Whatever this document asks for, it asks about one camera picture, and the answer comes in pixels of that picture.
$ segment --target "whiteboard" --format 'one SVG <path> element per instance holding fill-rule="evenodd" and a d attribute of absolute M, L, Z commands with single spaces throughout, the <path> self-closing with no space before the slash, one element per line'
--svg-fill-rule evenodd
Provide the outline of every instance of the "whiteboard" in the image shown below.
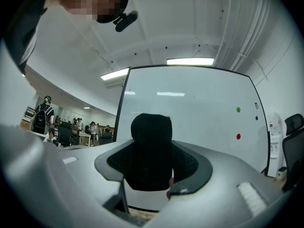
<path fill-rule="evenodd" d="M 248 76 L 211 67 L 132 68 L 117 115 L 117 141 L 132 138 L 131 123 L 141 113 L 169 116 L 173 140 L 234 155 L 259 172 L 267 165 L 264 110 Z"/>

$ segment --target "gray plastic surface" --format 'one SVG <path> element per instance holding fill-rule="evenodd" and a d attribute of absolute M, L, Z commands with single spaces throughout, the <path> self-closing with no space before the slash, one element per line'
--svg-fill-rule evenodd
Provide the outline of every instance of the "gray plastic surface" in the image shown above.
<path fill-rule="evenodd" d="M 126 142 L 58 152 L 50 143 L 18 128 L 0 126 L 1 168 L 21 204 L 48 227 L 136 227 L 103 207 L 117 195 L 119 182 L 108 181 L 94 167 L 100 154 Z M 144 227 L 263 226 L 288 198 L 242 160 L 196 145 L 176 142 L 205 156 L 213 167 L 206 185 L 189 195 L 172 196 Z M 68 164 L 63 160 L 76 159 Z M 237 185 L 250 182 L 270 209 L 252 218 Z"/>

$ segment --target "chair headrest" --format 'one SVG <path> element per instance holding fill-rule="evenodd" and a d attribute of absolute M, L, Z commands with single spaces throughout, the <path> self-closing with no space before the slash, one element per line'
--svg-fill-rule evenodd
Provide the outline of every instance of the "chair headrest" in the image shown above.
<path fill-rule="evenodd" d="M 172 140 L 171 120 L 163 115 L 142 113 L 133 120 L 131 134 L 140 144 L 168 143 Z"/>
<path fill-rule="evenodd" d="M 102 135 L 101 138 L 103 138 L 103 139 L 110 139 L 110 138 L 112 138 L 112 134 L 110 134 L 110 133 L 104 133 L 104 135 Z"/>
<path fill-rule="evenodd" d="M 66 122 L 62 122 L 60 126 L 65 127 L 65 128 L 71 128 L 71 124 L 66 123 Z"/>
<path fill-rule="evenodd" d="M 288 136 L 292 133 L 295 133 L 304 126 L 304 118 L 301 114 L 295 114 L 286 118 L 285 123 L 287 127 L 286 136 Z"/>

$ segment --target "small white box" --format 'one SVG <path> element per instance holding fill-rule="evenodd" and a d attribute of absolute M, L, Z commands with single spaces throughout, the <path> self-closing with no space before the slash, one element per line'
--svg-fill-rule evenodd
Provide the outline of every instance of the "small white box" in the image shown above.
<path fill-rule="evenodd" d="M 287 167 L 281 167 L 280 169 L 278 169 L 277 173 L 276 173 L 276 179 L 278 181 L 283 180 L 286 177 L 286 173 L 287 173 Z"/>

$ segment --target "white pipe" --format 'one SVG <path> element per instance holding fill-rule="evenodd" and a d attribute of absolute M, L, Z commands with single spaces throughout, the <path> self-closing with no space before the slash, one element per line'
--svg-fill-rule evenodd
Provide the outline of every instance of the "white pipe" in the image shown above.
<path fill-rule="evenodd" d="M 262 7 L 262 15 L 260 16 L 259 20 L 258 20 L 258 23 L 257 23 L 257 26 L 255 28 L 255 31 L 254 31 L 254 34 L 249 42 L 249 46 L 247 47 L 246 51 L 243 52 L 244 55 L 248 55 L 252 48 L 254 47 L 254 45 L 256 44 L 256 41 L 258 40 L 258 38 L 260 37 L 262 31 L 263 31 L 263 28 L 266 24 L 266 20 L 268 18 L 268 14 L 269 14 L 269 7 L 270 7 L 270 0 L 264 0 L 264 4 L 266 4 L 265 6 Z M 238 70 L 239 67 L 242 65 L 242 63 L 244 62 L 245 58 L 243 58 L 238 64 L 237 66 L 235 67 L 235 70 Z"/>
<path fill-rule="evenodd" d="M 224 29 L 224 33 L 223 33 L 223 38 L 222 38 L 222 41 L 221 41 L 221 43 L 220 43 L 218 52 L 217 52 L 217 54 L 216 54 L 216 56 L 215 56 L 215 59 L 214 59 L 213 65 L 212 65 L 213 67 L 215 66 L 215 63 L 217 62 L 217 59 L 218 59 L 220 50 L 221 50 L 222 47 L 223 47 L 223 43 L 224 43 L 224 39 L 225 39 L 225 35 L 226 35 L 226 30 L 227 30 L 227 27 L 228 27 L 229 16 L 230 16 L 230 8 L 231 8 L 231 0 L 229 0 L 228 15 L 227 15 L 226 25 L 225 25 L 225 29 Z"/>
<path fill-rule="evenodd" d="M 239 21 L 239 15 L 241 13 L 241 4 L 242 4 L 242 0 L 239 0 L 239 4 L 238 4 L 238 14 L 237 14 L 237 21 L 235 23 L 235 27 L 234 27 L 234 31 L 233 31 L 233 34 L 232 34 L 232 37 L 231 37 L 231 41 L 229 43 L 229 46 L 228 46 L 228 49 L 226 51 L 226 55 L 224 57 L 224 59 L 222 60 L 221 62 L 221 67 L 223 67 L 223 65 L 225 64 L 226 60 L 227 60 L 227 57 L 230 53 L 230 50 L 231 50 L 231 46 L 233 45 L 233 42 L 234 42 L 234 39 L 235 39 L 235 36 L 236 36 L 236 30 L 237 30 L 237 27 L 238 27 L 238 21 Z"/>
<path fill-rule="evenodd" d="M 239 62 L 239 58 L 240 58 L 240 54 L 244 54 L 244 50 L 245 48 L 247 47 L 247 44 L 249 43 L 253 33 L 254 33 L 254 30 L 257 26 L 257 22 L 258 22 L 258 19 L 260 17 L 260 14 L 261 14 L 261 10 L 262 10 L 262 5 L 263 5 L 263 0 L 258 0 L 259 3 L 258 3 L 258 7 L 256 9 L 256 12 L 255 12 L 255 15 L 254 15 L 254 18 L 253 18 L 253 21 L 252 21 L 252 24 L 251 24 L 251 27 L 247 33 L 247 36 L 246 36 L 246 39 L 241 47 L 241 49 L 239 50 L 239 53 L 236 57 L 236 59 L 234 60 L 233 64 L 231 65 L 230 67 L 230 70 L 231 71 L 236 71 L 240 64 L 238 63 Z"/>
<path fill-rule="evenodd" d="M 264 0 L 264 3 L 266 4 L 265 6 L 262 6 L 262 12 L 260 19 L 257 22 L 256 29 L 252 35 L 252 38 L 249 42 L 249 45 L 247 47 L 247 50 L 243 53 L 245 55 L 248 55 L 248 53 L 251 51 L 253 46 L 255 45 L 257 39 L 259 38 L 259 35 L 261 34 L 264 25 L 266 23 L 267 17 L 268 17 L 268 12 L 269 12 L 269 0 Z"/>

